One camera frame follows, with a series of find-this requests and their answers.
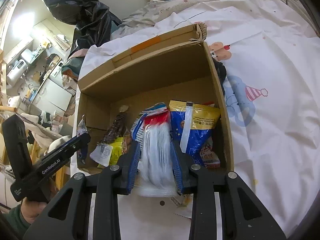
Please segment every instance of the white bed sheet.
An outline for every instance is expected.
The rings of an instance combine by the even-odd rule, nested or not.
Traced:
[[[289,236],[320,189],[320,40],[294,10],[280,0],[199,3],[152,28],[92,46],[80,78],[133,45],[199,21],[208,26],[209,45],[230,44],[232,56],[223,63],[235,171]],[[71,175],[77,171],[73,156]],[[159,211],[157,200],[130,195],[119,201],[127,207],[119,208],[123,239],[187,239],[190,221],[172,216],[171,208]],[[128,211],[134,205],[143,215]]]

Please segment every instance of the cartoon bear print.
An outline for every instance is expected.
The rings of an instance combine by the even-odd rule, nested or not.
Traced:
[[[215,57],[217,61],[227,60],[231,58],[230,45],[223,45],[222,42],[215,42],[209,46],[211,55]]]

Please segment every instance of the kitchen cabinet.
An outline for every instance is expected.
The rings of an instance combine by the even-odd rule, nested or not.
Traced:
[[[72,95],[69,92],[65,91],[50,79],[46,79],[32,104],[50,114],[53,114],[56,110],[59,111],[60,114],[64,114],[71,97]]]

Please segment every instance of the metal screw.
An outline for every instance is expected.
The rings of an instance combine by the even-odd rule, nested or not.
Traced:
[[[117,165],[117,164],[114,164],[114,165],[111,165],[110,166],[110,170],[112,170],[112,171],[117,171],[117,170],[119,170],[119,165]]]
[[[195,171],[199,170],[200,168],[201,168],[201,166],[199,164],[192,164],[191,165],[191,169],[193,169]]]
[[[82,177],[83,177],[83,173],[81,172],[78,172],[73,176],[73,178],[76,180],[82,179]]]
[[[233,172],[233,171],[230,171],[228,173],[228,176],[229,176],[230,179],[235,179],[237,177],[237,174],[235,172]]]

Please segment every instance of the blue and white package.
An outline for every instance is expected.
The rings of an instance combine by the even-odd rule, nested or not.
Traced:
[[[134,121],[131,127],[132,140],[138,141],[140,143],[141,151],[143,149],[143,121],[146,116],[159,114],[161,112],[167,111],[167,106],[164,102],[157,103],[152,107],[149,107],[142,111],[138,118]]]
[[[195,163],[204,166],[199,152],[217,124],[220,109],[175,100],[170,101],[169,108],[173,139],[180,142],[183,153],[191,155]]]

